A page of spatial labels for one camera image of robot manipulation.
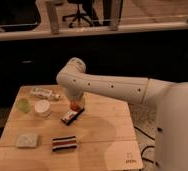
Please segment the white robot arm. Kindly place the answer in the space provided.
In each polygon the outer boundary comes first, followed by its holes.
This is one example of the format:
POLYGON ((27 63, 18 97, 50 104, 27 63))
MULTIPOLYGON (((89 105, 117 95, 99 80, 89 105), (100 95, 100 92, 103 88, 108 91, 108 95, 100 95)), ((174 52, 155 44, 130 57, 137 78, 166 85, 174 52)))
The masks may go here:
POLYGON ((91 75, 77 57, 58 72, 56 81, 74 102, 90 92, 154 108, 157 115, 154 170, 188 171, 188 82, 91 75))

